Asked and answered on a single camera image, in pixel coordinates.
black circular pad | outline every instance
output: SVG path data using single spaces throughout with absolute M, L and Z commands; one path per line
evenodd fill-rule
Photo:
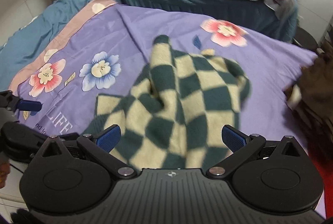
M 57 169 L 46 174 L 43 182 L 52 190 L 69 190 L 82 182 L 82 174 L 75 169 Z
M 262 182 L 270 188 L 287 190 L 299 184 L 300 178 L 296 172 L 289 169 L 268 169 L 261 174 Z
M 313 165 L 300 157 L 283 155 L 274 161 L 256 160 L 241 166 L 232 178 L 240 199 L 270 214 L 290 214 L 313 208 L 323 183 Z
M 37 211 L 84 211 L 101 202 L 111 188 L 108 172 L 98 164 L 73 157 L 69 161 L 61 161 L 61 156 L 43 158 L 31 162 L 20 181 L 24 201 Z

hand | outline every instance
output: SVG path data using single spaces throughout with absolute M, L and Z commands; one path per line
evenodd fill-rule
M 9 162 L 0 165 L 0 189 L 6 185 L 7 176 L 10 173 Z

metal screw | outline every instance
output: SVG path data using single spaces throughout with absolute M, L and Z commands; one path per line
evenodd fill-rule
M 118 173 L 123 176 L 129 176 L 134 173 L 134 169 L 132 169 L 130 167 L 123 167 L 123 168 L 118 169 Z
M 225 169 L 223 167 L 212 167 L 209 169 L 209 172 L 213 175 L 223 175 L 225 173 Z

green and cream checkered fabric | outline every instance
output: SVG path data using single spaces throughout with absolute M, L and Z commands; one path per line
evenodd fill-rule
M 222 127 L 239 127 L 240 102 L 249 91 L 236 62 L 173 50 L 161 35 L 128 96 L 98 96 L 96 117 L 85 132 L 118 124 L 122 137 L 110 153 L 137 170 L 205 171 L 225 158 Z

